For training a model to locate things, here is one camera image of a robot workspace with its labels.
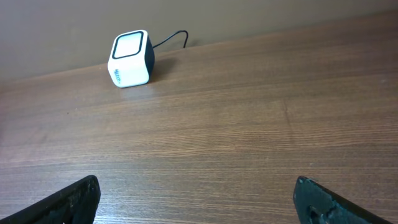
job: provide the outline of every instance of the black plastic object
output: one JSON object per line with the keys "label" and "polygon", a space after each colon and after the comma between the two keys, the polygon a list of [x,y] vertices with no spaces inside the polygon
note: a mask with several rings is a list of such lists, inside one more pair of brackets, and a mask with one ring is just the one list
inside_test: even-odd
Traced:
{"label": "black plastic object", "polygon": [[391,224],[306,177],[298,177],[293,201],[301,224]]}
{"label": "black plastic object", "polygon": [[100,197],[98,180],[89,175],[0,220],[0,224],[92,224]]}

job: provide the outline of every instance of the wood grain surface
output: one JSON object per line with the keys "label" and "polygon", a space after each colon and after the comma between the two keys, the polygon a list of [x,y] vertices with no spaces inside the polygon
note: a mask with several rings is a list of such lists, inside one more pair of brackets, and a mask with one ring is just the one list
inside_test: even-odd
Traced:
{"label": "wood grain surface", "polygon": [[94,174],[95,223],[298,223],[305,175],[398,223],[398,12],[3,83],[0,218]]}

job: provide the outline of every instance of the wall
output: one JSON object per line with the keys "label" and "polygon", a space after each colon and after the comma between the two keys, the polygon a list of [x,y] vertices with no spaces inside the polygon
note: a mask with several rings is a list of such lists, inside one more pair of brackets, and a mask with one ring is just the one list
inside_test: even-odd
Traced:
{"label": "wall", "polygon": [[[114,38],[146,29],[158,43],[179,29],[188,46],[397,8],[396,0],[18,0],[0,3],[0,81],[105,63]],[[183,35],[156,52],[178,49]]]}

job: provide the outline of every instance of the white cube speaker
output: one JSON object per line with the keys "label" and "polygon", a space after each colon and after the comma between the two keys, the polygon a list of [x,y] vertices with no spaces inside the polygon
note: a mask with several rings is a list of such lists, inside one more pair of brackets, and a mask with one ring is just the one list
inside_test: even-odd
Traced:
{"label": "white cube speaker", "polygon": [[147,83],[154,64],[155,52],[145,30],[121,34],[114,40],[108,71],[117,87]]}

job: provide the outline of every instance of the black cable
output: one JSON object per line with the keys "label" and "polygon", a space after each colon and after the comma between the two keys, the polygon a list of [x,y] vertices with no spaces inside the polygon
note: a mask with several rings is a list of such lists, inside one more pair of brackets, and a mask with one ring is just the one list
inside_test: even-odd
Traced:
{"label": "black cable", "polygon": [[170,38],[174,37],[175,35],[177,35],[177,34],[179,34],[179,33],[181,33],[181,32],[184,32],[184,33],[187,34],[187,37],[185,38],[185,42],[184,42],[184,48],[185,48],[185,46],[187,45],[187,41],[188,41],[188,32],[187,32],[186,30],[177,31],[176,33],[174,33],[174,34],[171,35],[170,37],[168,37],[168,38],[166,38],[165,40],[163,40],[161,43],[159,43],[159,44],[153,46],[153,48],[158,47],[159,45],[161,45],[161,44],[163,44],[164,42],[170,40]]}

